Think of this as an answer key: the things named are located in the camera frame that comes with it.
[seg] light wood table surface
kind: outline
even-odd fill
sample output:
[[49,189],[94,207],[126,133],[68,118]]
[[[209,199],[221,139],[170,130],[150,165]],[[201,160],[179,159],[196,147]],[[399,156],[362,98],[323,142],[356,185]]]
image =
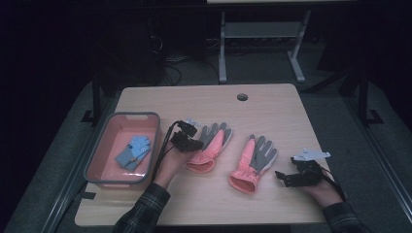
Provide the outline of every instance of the light wood table surface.
[[[249,99],[239,101],[237,95],[240,93],[247,94]],[[296,174],[290,158],[303,149],[321,149],[293,85],[133,87],[122,92],[116,111],[158,113],[162,131],[159,147],[169,126],[187,117],[206,125],[225,121],[233,129],[230,143],[216,158],[210,173],[195,174],[183,168],[176,175],[169,185],[171,198],[158,225],[325,221],[315,201],[295,188],[285,187],[274,174],[275,170]],[[228,183],[228,174],[237,167],[250,134],[272,140],[279,152],[252,195],[241,193]],[[327,168],[324,159],[318,162]],[[76,223],[81,226],[114,225],[133,207],[143,187],[142,184],[142,190],[106,190],[89,183],[86,191],[96,195],[93,200],[82,200]]]

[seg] plaid sleeve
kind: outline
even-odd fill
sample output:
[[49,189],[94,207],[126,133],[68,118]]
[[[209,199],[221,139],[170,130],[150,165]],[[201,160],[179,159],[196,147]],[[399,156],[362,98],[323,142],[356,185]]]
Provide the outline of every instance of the plaid sleeve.
[[326,221],[333,233],[362,233],[363,226],[351,206],[346,202],[324,208]]
[[153,232],[169,198],[166,189],[151,183],[134,207],[118,220],[113,232]]

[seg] plastic bin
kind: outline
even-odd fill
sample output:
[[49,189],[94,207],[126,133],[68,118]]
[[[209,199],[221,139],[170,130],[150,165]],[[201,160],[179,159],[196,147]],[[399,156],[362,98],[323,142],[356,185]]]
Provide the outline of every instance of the plastic bin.
[[[101,188],[131,189],[149,175],[156,143],[160,135],[160,117],[156,113],[114,113],[110,115],[94,146],[85,168],[85,178]],[[150,150],[134,171],[121,168],[115,157],[133,136],[147,136]]]

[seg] human hand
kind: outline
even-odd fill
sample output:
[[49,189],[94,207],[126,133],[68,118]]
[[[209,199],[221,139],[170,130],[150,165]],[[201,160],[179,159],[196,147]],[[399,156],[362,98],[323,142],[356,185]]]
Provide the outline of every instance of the human hand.
[[167,153],[161,160],[154,183],[166,189],[176,173],[179,172],[188,159],[194,156],[197,151],[181,152],[173,147],[170,141],[167,143],[165,151],[167,151]]
[[324,179],[316,185],[300,186],[297,189],[311,195],[322,208],[343,202],[337,190]]

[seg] blue glove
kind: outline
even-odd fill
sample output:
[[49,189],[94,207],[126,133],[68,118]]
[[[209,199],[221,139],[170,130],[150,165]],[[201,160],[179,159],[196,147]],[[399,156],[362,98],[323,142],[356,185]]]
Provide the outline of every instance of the blue glove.
[[126,148],[116,156],[120,167],[134,171],[150,150],[151,141],[147,136],[134,136]]

